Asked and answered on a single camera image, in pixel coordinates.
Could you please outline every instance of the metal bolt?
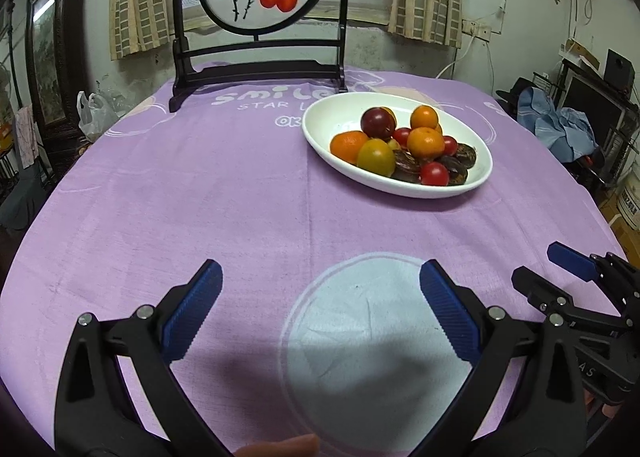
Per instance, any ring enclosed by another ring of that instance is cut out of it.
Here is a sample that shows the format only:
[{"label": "metal bolt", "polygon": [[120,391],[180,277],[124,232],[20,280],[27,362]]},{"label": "metal bolt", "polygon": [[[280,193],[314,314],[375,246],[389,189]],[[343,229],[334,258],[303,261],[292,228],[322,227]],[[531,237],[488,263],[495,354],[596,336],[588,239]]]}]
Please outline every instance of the metal bolt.
[{"label": "metal bolt", "polygon": [[86,312],[78,317],[78,323],[82,326],[89,325],[93,319],[94,316],[90,312]]},{"label": "metal bolt", "polygon": [[564,318],[562,318],[562,316],[555,312],[549,315],[549,322],[551,322],[554,326],[559,327],[564,323]]},{"label": "metal bolt", "polygon": [[154,313],[154,308],[151,305],[142,305],[138,307],[136,311],[136,316],[140,318],[140,320],[146,320],[147,318],[151,318]]},{"label": "metal bolt", "polygon": [[504,317],[507,316],[507,313],[502,307],[494,305],[493,307],[489,308],[489,316],[494,320],[504,320]]}]

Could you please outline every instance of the pink cloth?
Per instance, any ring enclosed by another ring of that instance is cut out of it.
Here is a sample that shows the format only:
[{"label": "pink cloth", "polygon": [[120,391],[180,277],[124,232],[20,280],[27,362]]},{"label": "pink cloth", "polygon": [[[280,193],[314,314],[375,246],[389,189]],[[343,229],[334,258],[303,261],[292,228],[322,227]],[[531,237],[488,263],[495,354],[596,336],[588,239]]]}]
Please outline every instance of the pink cloth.
[{"label": "pink cloth", "polygon": [[15,113],[15,140],[22,160],[22,167],[31,166],[38,157],[36,124],[33,121],[33,108],[28,105]]},{"label": "pink cloth", "polygon": [[[350,70],[348,82],[438,102],[489,146],[488,182],[430,201],[342,176],[300,129],[303,111],[335,92],[319,82],[206,88],[177,114],[167,82],[59,183],[2,291],[0,374],[46,440],[78,315],[126,317],[207,258],[223,267],[223,291],[172,370],[232,450],[314,429],[326,455],[406,455],[468,372],[420,296],[424,260],[513,317],[542,318],[511,287],[520,265],[577,305],[614,313],[595,285],[545,253],[553,241],[582,253],[622,249],[587,191],[494,100],[398,73]],[[126,363],[145,425],[161,433]]]}]

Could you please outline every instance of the plastic bag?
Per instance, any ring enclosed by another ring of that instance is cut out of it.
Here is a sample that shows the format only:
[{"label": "plastic bag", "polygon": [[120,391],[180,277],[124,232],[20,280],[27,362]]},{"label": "plastic bag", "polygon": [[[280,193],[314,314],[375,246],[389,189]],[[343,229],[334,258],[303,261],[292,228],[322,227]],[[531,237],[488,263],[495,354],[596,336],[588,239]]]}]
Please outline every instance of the plastic bag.
[{"label": "plastic bag", "polygon": [[91,94],[87,99],[84,91],[80,91],[76,104],[80,116],[80,130],[92,143],[118,122],[118,115],[99,94]]}]

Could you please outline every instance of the human finger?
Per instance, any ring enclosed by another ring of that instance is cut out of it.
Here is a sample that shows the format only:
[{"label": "human finger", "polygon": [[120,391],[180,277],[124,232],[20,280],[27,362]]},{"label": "human finger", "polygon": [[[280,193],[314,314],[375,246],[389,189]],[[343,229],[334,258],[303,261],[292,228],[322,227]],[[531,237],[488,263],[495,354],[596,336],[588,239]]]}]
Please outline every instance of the human finger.
[{"label": "human finger", "polygon": [[320,451],[320,439],[315,434],[301,435],[280,442],[260,442],[244,446],[236,457],[315,457]]}]

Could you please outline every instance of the framed picture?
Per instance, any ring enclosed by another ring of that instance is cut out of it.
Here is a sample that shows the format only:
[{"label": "framed picture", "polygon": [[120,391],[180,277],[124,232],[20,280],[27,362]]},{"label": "framed picture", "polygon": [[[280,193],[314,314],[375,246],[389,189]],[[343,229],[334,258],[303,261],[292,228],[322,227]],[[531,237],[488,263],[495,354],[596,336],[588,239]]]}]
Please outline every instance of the framed picture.
[{"label": "framed picture", "polygon": [[27,0],[24,43],[33,116],[59,177],[86,142],[76,110],[76,95],[87,87],[82,2]]}]

